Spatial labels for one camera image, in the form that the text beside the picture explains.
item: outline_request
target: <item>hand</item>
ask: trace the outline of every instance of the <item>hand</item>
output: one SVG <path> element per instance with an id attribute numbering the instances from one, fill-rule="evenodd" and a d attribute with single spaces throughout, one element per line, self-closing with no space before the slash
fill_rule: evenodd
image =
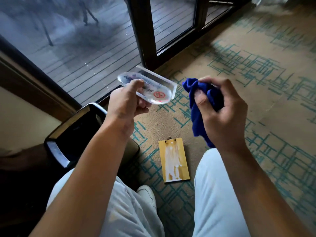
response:
<path id="1" fill-rule="evenodd" d="M 247 117 L 247 104 L 238 95 L 228 79 L 203 77 L 199 82 L 212 83 L 220 88 L 224 96 L 224 107 L 214 111 L 207 96 L 197 89 L 194 94 L 203 118 L 207 136 L 219 151 L 237 151 L 246 147 L 244 130 Z"/>
<path id="2" fill-rule="evenodd" d="M 144 81 L 132 80 L 126 87 L 114 90 L 111 93 L 109 107 L 103 126 L 115 125 L 125 137 L 134 131 L 134 117 L 148 113 L 151 103 L 146 102 L 136 95 L 141 91 Z"/>

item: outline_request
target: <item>person's left hand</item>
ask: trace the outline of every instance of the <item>person's left hand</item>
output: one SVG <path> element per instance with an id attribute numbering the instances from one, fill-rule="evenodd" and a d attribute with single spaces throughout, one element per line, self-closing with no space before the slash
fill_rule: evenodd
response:
<path id="1" fill-rule="evenodd" d="M 126 137 L 133 134 L 134 117 L 148 113 L 151 103 L 136 95 L 141 91 L 144 81 L 132 80 L 126 87 L 121 87 L 111 93 L 109 107 L 103 126 L 116 125 Z"/>

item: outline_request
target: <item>glass pane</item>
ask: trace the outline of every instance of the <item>glass pane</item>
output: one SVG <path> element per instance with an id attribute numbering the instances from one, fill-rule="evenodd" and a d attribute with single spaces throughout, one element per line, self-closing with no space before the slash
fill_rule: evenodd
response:
<path id="1" fill-rule="evenodd" d="M 205 24 L 208 24 L 210 21 L 214 20 L 216 17 L 218 17 L 220 14 L 227 11 L 231 7 L 233 7 L 231 4 L 210 1 L 209 8 L 207 10 Z"/>
<path id="2" fill-rule="evenodd" d="M 81 104 L 141 62 L 124 0 L 0 0 L 0 34 Z"/>
<path id="3" fill-rule="evenodd" d="M 196 0 L 150 0 L 156 49 L 193 26 Z"/>

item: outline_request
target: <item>forearm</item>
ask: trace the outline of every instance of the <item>forearm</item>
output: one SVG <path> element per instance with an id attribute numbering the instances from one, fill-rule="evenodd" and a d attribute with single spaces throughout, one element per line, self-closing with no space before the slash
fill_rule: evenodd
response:
<path id="1" fill-rule="evenodd" d="M 126 143 L 105 123 L 31 236 L 98 236 Z"/>
<path id="2" fill-rule="evenodd" d="M 252 236 L 310 236 L 246 145 L 220 154 Z"/>

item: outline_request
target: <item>wall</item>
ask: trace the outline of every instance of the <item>wall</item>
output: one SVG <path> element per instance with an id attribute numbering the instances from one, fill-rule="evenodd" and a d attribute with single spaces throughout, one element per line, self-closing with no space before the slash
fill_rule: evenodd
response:
<path id="1" fill-rule="evenodd" d="M 0 155 L 44 142 L 60 121 L 0 87 Z"/>

